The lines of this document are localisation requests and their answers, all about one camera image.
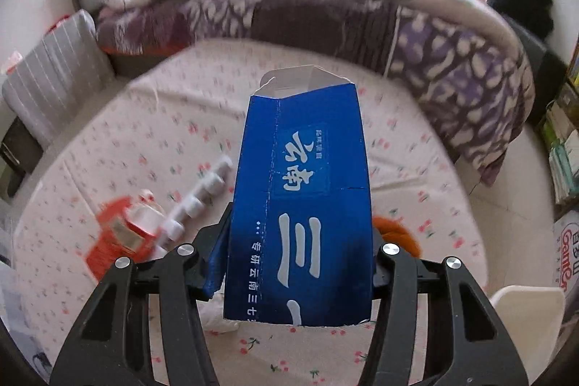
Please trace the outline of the grey striped pillow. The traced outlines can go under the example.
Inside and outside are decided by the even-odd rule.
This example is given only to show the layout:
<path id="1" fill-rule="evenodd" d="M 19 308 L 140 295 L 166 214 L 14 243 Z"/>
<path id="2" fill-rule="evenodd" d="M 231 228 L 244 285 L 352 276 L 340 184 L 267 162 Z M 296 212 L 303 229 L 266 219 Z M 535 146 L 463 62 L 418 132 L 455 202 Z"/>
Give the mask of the grey striped pillow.
<path id="1" fill-rule="evenodd" d="M 91 15 L 77 11 L 47 33 L 2 85 L 3 99 L 42 149 L 115 79 L 95 34 Z"/>

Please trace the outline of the white Ganten water box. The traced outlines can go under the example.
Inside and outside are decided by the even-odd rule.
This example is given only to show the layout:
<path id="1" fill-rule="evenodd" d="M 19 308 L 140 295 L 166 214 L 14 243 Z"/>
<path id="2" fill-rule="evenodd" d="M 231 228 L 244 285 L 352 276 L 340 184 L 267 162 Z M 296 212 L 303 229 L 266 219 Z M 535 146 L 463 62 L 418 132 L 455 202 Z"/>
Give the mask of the white Ganten water box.
<path id="1" fill-rule="evenodd" d="M 554 223 L 554 283 L 571 303 L 578 290 L 578 209 L 571 209 Z"/>

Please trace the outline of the white bottle multipack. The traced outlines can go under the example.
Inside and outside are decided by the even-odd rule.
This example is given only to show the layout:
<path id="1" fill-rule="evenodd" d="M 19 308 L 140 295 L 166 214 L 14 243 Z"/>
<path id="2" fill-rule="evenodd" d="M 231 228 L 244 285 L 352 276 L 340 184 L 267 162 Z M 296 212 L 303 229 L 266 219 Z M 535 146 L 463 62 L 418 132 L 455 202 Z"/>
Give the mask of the white bottle multipack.
<path id="1" fill-rule="evenodd" d="M 168 253 L 168 246 L 176 243 L 185 234 L 185 224 L 202 215 L 214 197 L 226 189 L 226 180 L 233 169 L 233 161 L 223 155 L 211 169 L 197 181 L 191 191 L 182 198 L 165 216 L 159 226 L 159 234 L 154 243 L 149 260 L 161 259 Z"/>

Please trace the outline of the orange peel scrap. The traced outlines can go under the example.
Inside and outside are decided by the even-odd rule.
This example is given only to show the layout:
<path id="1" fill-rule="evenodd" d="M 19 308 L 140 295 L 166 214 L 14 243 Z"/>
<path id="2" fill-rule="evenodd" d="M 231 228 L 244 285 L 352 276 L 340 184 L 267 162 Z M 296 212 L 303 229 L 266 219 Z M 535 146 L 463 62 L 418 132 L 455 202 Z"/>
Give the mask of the orange peel scrap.
<path id="1" fill-rule="evenodd" d="M 378 230 L 385 243 L 392 243 L 400 246 L 401 249 L 420 259 L 422 250 L 414 236 L 402 224 L 396 220 L 390 220 L 382 216 L 374 216 L 373 227 Z"/>

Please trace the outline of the wooden bookshelf with books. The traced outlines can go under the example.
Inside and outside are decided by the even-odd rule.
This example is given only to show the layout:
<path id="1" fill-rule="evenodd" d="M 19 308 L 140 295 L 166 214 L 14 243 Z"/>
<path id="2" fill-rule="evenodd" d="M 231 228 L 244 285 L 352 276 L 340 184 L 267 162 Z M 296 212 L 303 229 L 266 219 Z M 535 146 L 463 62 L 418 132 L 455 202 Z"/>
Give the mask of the wooden bookshelf with books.
<path id="1" fill-rule="evenodd" d="M 548 154 L 556 219 L 578 206 L 578 46 L 537 130 Z"/>

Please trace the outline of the blue cardboard carton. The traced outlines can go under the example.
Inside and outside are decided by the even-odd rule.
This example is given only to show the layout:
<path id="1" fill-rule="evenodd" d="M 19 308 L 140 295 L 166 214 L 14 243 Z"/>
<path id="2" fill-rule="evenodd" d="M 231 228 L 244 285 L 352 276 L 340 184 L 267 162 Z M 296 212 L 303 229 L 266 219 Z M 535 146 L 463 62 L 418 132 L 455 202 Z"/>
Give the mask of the blue cardboard carton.
<path id="1" fill-rule="evenodd" d="M 315 65 L 267 72 L 237 163 L 224 316 L 341 327 L 371 314 L 372 209 L 355 85 Z"/>

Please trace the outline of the dark low cabinet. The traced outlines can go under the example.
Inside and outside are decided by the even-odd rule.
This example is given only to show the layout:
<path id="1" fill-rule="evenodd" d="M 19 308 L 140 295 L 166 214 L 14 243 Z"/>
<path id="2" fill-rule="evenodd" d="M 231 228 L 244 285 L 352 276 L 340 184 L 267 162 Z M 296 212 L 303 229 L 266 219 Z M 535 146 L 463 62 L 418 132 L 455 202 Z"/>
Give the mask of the dark low cabinet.
<path id="1" fill-rule="evenodd" d="M 532 69 L 535 101 L 527 122 L 530 126 L 537 126 L 543 119 L 547 106 L 557 98 L 561 90 L 567 65 L 534 33 L 509 16 L 504 16 L 504 19 L 519 37 Z"/>

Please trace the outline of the purple white patterned quilt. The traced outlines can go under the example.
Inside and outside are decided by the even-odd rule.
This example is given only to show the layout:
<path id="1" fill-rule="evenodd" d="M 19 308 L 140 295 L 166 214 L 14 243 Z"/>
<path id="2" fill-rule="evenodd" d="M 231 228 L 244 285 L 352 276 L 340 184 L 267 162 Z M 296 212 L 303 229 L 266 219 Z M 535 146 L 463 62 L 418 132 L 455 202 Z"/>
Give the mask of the purple white patterned quilt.
<path id="1" fill-rule="evenodd" d="M 360 65 L 401 83 L 487 185 L 535 99 L 521 41 L 479 0 L 102 0 L 96 32 L 112 55 L 251 39 Z"/>

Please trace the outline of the white plastic trash bin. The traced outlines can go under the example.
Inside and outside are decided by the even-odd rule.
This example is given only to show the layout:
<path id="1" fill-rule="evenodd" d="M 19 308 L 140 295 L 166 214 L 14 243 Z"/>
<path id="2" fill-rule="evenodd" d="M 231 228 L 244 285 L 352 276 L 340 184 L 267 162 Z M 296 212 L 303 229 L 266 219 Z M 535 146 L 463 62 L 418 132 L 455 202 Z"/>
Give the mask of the white plastic trash bin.
<path id="1" fill-rule="evenodd" d="M 510 285 L 496 291 L 490 301 L 532 384 L 547 368 L 554 354 L 565 309 L 563 290 Z"/>

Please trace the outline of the red snack package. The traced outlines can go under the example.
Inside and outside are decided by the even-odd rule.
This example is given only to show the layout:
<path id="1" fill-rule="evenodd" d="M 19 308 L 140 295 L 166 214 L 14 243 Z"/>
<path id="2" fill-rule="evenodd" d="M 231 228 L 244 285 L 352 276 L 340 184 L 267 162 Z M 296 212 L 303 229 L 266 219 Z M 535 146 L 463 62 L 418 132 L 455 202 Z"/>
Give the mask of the red snack package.
<path id="1" fill-rule="evenodd" d="M 96 216 L 100 227 L 98 238 L 84 256 L 94 278 L 100 281 L 121 256 L 145 262 L 155 247 L 165 217 L 164 209 L 150 190 L 103 204 Z"/>

